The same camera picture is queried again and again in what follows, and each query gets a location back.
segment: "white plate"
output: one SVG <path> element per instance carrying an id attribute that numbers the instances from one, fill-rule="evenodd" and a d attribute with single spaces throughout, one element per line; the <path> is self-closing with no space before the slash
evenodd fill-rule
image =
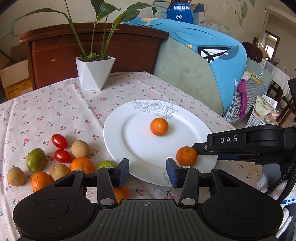
<path id="1" fill-rule="evenodd" d="M 150 131 L 150 123 L 157 117 L 165 118 L 168 133 L 162 137 Z M 177 105 L 157 101 L 138 100 L 116 108 L 104 125 L 104 141 L 116 162 L 128 158 L 130 174 L 156 185 L 171 186 L 166 173 L 166 160 L 183 146 L 206 142 L 210 129 L 198 117 Z M 217 156 L 199 156 L 194 166 L 209 173 Z"/>

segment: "orange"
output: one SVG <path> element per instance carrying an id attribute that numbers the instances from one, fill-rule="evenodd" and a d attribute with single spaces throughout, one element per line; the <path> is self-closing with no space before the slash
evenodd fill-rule
<path id="1" fill-rule="evenodd" d="M 176 160 L 180 166 L 194 166 L 197 161 L 197 151 L 190 147 L 181 147 L 176 154 Z"/>
<path id="2" fill-rule="evenodd" d="M 70 171 L 74 171 L 76 169 L 84 170 L 85 174 L 96 172 L 94 164 L 87 157 L 78 157 L 72 161 Z"/>
<path id="3" fill-rule="evenodd" d="M 120 204 L 120 201 L 122 199 L 129 198 L 129 190 L 127 187 L 122 187 L 122 188 L 113 188 L 115 197 L 117 199 L 117 203 Z"/>
<path id="4" fill-rule="evenodd" d="M 150 124 L 151 132 L 156 136 L 163 136 L 168 132 L 168 122 L 163 118 L 155 118 Z"/>
<path id="5" fill-rule="evenodd" d="M 36 172 L 31 178 L 32 190 L 34 192 L 52 183 L 52 178 L 45 172 Z"/>

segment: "white wall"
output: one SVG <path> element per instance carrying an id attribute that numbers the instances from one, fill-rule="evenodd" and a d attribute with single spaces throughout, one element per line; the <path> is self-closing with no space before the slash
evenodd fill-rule
<path id="1" fill-rule="evenodd" d="M 147 3 L 152 0 L 141 0 Z M 248 14 L 243 22 L 243 27 L 239 25 L 239 16 L 243 1 L 247 1 Z M 125 10 L 127 6 L 138 0 L 107 0 L 107 2 L 118 8 Z M 269 6 L 269 0 L 256 0 L 253 7 L 249 0 L 193 0 L 193 3 L 205 3 L 206 23 L 217 23 L 218 25 L 229 27 L 229 35 L 240 42 L 252 42 L 257 33 L 261 33 L 265 21 L 264 10 Z M 94 21 L 94 10 L 90 0 L 67 0 L 70 13 L 74 22 L 92 22 Z M 16 17 L 26 14 L 38 8 L 49 7 L 59 11 L 66 12 L 63 0 L 18 0 L 5 13 L 0 16 L 0 38 L 9 32 L 10 23 Z M 144 9 L 141 16 L 151 16 L 150 9 Z M 117 16 L 114 12 L 108 18 L 109 21 Z M 15 32 L 25 32 L 31 29 L 67 23 L 65 17 L 59 13 L 37 13 L 21 19 Z M 19 37 L 13 38 L 10 34 L 0 39 L 0 48 L 6 53 L 10 53 L 10 48 L 19 44 Z"/>
<path id="2" fill-rule="evenodd" d="M 142 2 L 151 2 L 150 0 L 141 0 Z M 121 8 L 120 12 L 137 0 L 107 0 L 117 8 Z M 67 0 L 72 20 L 75 23 L 93 22 L 95 19 L 95 11 L 90 0 Z M 18 0 L 6 12 L 0 15 L 0 38 L 10 31 L 10 24 L 15 18 L 27 14 L 39 8 L 49 7 L 67 13 L 63 0 Z M 143 9 L 141 15 L 149 15 L 151 10 Z M 108 17 L 108 22 L 115 19 L 118 15 L 115 11 Z M 15 33 L 26 32 L 32 29 L 42 28 L 46 26 L 68 23 L 67 19 L 60 13 L 35 13 L 21 19 L 15 27 Z M 6 53 L 10 53 L 10 48 L 19 44 L 19 37 L 13 38 L 10 33 L 0 39 L 0 48 Z"/>
<path id="3" fill-rule="evenodd" d="M 269 15 L 266 30 L 280 37 L 275 57 L 280 60 L 278 67 L 286 66 L 286 74 L 296 77 L 296 28 L 284 20 Z"/>
<path id="4" fill-rule="evenodd" d="M 248 14 L 243 22 L 243 27 L 239 25 L 238 14 L 241 12 L 243 0 L 205 0 L 206 23 L 217 23 L 229 27 L 228 34 L 240 42 L 253 42 L 257 33 L 261 33 L 265 16 L 265 8 L 269 6 L 269 0 L 256 0 L 253 7 L 249 0 Z"/>

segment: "lime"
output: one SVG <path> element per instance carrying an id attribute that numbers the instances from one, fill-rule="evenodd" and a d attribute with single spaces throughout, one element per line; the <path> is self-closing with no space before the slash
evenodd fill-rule
<path id="1" fill-rule="evenodd" d="M 103 168 L 103 167 L 117 167 L 117 163 L 115 161 L 103 161 L 98 169 Z"/>

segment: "green mango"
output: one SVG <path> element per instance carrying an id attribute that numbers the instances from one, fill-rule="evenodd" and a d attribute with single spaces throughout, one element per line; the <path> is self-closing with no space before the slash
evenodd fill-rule
<path id="1" fill-rule="evenodd" d="M 32 172 L 39 172 L 45 165 L 46 156 L 41 148 L 30 151 L 26 158 L 27 168 Z"/>

